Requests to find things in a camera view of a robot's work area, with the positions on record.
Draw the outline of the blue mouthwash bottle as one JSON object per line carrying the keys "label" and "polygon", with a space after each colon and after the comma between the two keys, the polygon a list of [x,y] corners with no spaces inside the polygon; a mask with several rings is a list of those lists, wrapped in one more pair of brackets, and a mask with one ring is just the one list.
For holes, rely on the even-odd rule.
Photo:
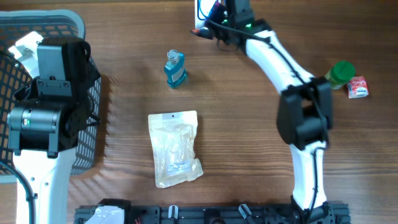
{"label": "blue mouthwash bottle", "polygon": [[185,69],[185,55],[176,50],[169,50],[167,52],[167,62],[164,67],[164,72],[167,76],[167,84],[171,88],[176,88],[187,77]]}

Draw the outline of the beige plastic pouch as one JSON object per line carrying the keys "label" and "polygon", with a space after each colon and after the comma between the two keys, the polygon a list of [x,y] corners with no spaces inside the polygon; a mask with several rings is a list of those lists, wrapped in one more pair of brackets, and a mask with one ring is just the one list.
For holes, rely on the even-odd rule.
{"label": "beige plastic pouch", "polygon": [[203,175],[194,151],[198,127],[195,110],[150,114],[148,127],[156,187],[165,189]]}

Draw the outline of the green lid jar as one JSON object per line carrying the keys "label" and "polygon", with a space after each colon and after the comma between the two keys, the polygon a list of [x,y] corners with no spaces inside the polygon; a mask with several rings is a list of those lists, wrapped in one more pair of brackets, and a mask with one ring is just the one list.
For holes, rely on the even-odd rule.
{"label": "green lid jar", "polygon": [[337,90],[347,84],[354,76],[356,70],[352,63],[348,61],[337,62],[325,75],[330,82],[331,88]]}

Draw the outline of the red tissue pack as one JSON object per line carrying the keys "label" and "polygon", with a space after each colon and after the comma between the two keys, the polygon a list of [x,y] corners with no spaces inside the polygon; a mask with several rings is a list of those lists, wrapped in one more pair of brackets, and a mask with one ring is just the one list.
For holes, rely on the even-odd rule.
{"label": "red tissue pack", "polygon": [[363,76],[353,77],[349,83],[348,87],[348,98],[362,98],[369,95],[368,86],[366,80]]}

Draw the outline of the black red packaged item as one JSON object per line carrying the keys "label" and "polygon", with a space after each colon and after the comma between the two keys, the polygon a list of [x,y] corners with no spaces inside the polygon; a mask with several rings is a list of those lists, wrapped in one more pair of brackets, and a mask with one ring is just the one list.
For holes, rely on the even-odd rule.
{"label": "black red packaged item", "polygon": [[209,30],[207,27],[202,27],[200,29],[192,29],[190,33],[204,39],[212,40],[214,38],[212,31]]}

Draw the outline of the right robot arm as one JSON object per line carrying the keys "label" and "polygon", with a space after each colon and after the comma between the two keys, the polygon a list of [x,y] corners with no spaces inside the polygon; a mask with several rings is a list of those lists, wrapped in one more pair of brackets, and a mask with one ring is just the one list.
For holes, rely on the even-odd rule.
{"label": "right robot arm", "polygon": [[331,86],[302,68],[275,30],[255,19],[249,1],[215,1],[204,16],[210,35],[235,45],[266,74],[279,94],[277,130],[291,151],[294,205],[307,217],[326,204],[323,154],[333,126]]}

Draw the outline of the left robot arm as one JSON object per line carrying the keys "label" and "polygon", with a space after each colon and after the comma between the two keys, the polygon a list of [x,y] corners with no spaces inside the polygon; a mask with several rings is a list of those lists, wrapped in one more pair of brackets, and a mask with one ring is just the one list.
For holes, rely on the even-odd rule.
{"label": "left robot arm", "polygon": [[37,44],[39,74],[16,93],[7,116],[17,177],[17,223],[65,223],[79,134],[100,124],[90,93],[100,78],[79,37]]}

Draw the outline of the white barcode scanner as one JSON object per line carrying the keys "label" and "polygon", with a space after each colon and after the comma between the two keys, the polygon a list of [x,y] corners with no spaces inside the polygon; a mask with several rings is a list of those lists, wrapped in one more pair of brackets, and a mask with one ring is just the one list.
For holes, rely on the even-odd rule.
{"label": "white barcode scanner", "polygon": [[195,3],[195,29],[205,26],[205,20],[210,15],[213,5],[221,0],[194,0]]}

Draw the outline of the grey plastic shopping basket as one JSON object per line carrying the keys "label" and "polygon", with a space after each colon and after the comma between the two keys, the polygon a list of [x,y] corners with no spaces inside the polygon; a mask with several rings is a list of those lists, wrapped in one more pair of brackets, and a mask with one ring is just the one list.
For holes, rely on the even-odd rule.
{"label": "grey plastic shopping basket", "polygon": [[[13,165],[13,154],[7,148],[9,134],[6,118],[16,103],[13,97],[14,92],[28,84],[31,77],[24,67],[2,53],[8,53],[9,47],[33,31],[39,33],[43,38],[73,36],[85,39],[86,35],[83,19],[70,10],[1,11],[1,161],[7,162],[9,165]],[[93,114],[98,116],[101,78],[95,82],[89,92],[94,99]],[[97,131],[98,126],[89,126],[86,130],[79,132],[76,160],[72,166],[71,175],[83,174],[94,165]]]}

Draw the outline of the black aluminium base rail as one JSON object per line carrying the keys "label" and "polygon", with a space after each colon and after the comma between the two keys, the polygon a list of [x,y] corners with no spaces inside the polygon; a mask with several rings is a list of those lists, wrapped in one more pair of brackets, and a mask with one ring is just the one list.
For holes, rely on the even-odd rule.
{"label": "black aluminium base rail", "polygon": [[75,223],[322,223],[350,224],[347,204],[325,202],[312,211],[301,212],[291,204],[217,207],[134,206],[130,201],[104,199],[97,205],[75,210]]}

